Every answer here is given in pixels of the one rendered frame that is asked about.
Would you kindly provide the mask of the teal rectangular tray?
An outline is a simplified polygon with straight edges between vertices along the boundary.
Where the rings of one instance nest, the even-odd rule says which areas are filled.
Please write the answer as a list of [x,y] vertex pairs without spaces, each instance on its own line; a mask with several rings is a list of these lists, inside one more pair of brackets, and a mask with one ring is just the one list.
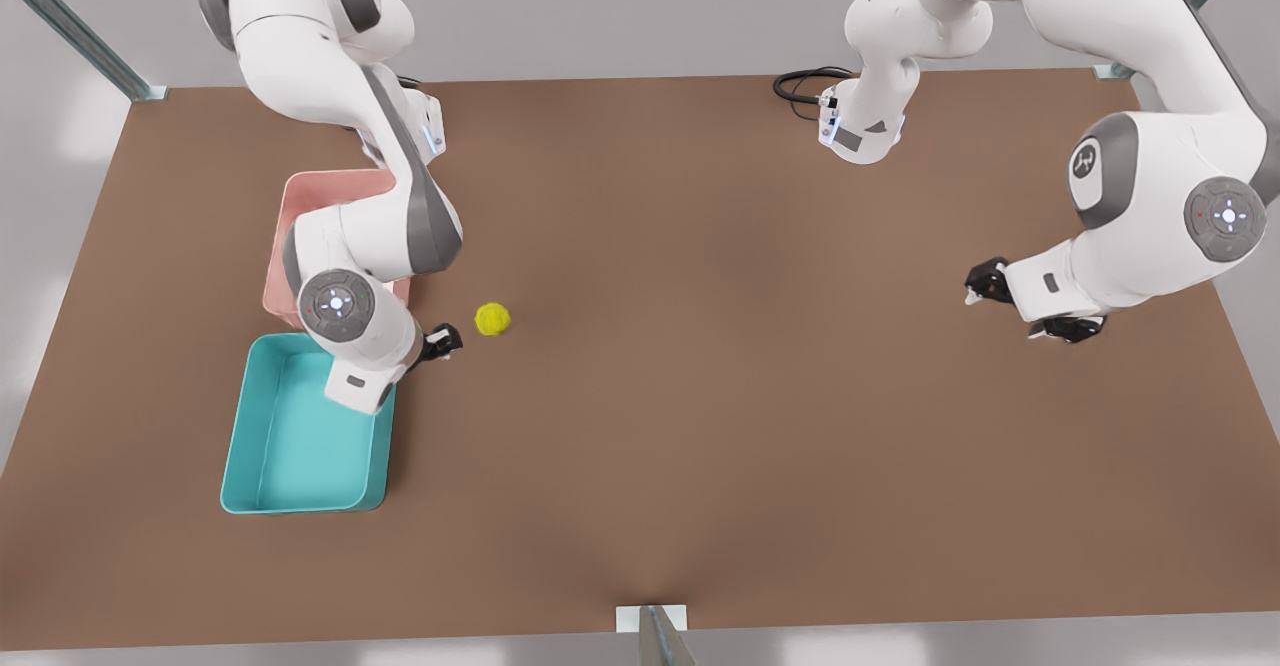
[[300,333],[250,347],[220,489],[228,514],[329,514],[385,498],[396,396],[374,414],[329,400],[332,356]]

